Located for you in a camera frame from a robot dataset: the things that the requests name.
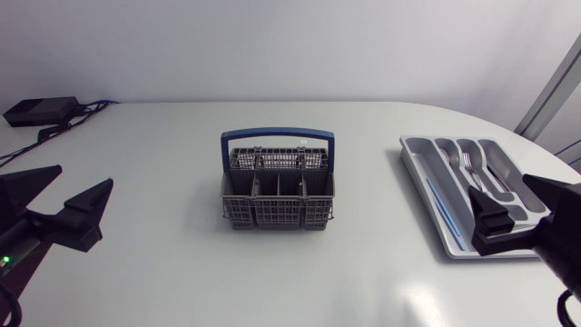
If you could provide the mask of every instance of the white cutlery tray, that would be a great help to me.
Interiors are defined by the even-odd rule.
[[[446,254],[453,259],[535,257],[529,250],[516,250],[481,257],[472,246],[474,215],[468,198],[468,187],[477,187],[467,171],[463,153],[468,153],[473,170],[487,188],[488,196],[504,205],[515,220],[514,232],[533,228],[549,214],[547,207],[523,183],[523,173],[510,156],[494,140],[470,137],[401,136],[401,158],[428,208]],[[506,192],[502,181],[511,192]],[[438,210],[428,181],[433,184],[441,201],[460,232],[464,250],[458,245]]]

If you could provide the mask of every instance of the basket compartment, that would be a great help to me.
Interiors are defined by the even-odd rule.
[[[300,197],[304,196],[302,186],[300,172],[257,172],[252,190],[256,223],[262,229],[299,228],[302,207]],[[262,190],[266,189],[275,189],[276,193],[264,193]]]
[[[333,174],[327,172],[305,172],[305,217],[304,228],[322,231],[327,221],[333,219],[333,196],[335,196]]]
[[[254,173],[229,172],[222,177],[222,203],[224,218],[228,218],[233,229],[252,229],[251,189]]]

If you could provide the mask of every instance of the gray plastic basket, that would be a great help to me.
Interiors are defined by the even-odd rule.
[[[289,135],[328,141],[322,148],[235,148],[228,142]],[[233,229],[322,231],[333,219],[334,135],[305,128],[252,128],[222,134],[224,218]]]

